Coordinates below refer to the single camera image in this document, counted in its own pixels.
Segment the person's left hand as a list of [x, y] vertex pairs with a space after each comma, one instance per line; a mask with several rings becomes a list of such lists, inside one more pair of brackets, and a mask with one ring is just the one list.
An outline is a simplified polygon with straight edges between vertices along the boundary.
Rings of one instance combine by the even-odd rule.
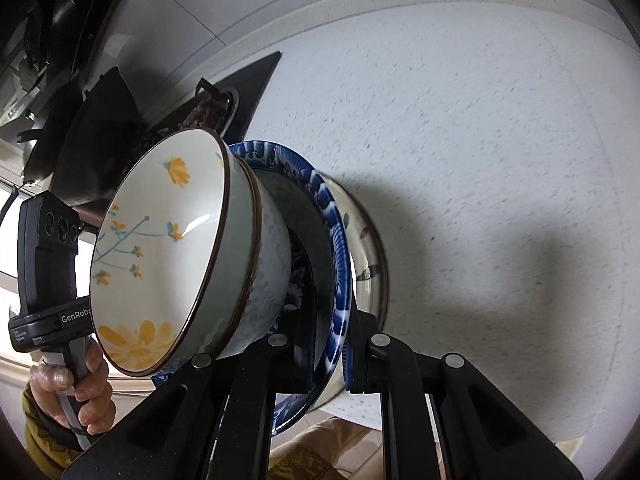
[[64, 366], [48, 365], [41, 361], [29, 371], [29, 385], [36, 404], [43, 413], [59, 425], [68, 428], [70, 423], [63, 412], [58, 393], [71, 391], [82, 404], [78, 420], [89, 434], [103, 434], [112, 428], [116, 406], [112, 400], [113, 388], [108, 382], [108, 367], [100, 346], [90, 340], [86, 352], [87, 375], [77, 384], [74, 376]]

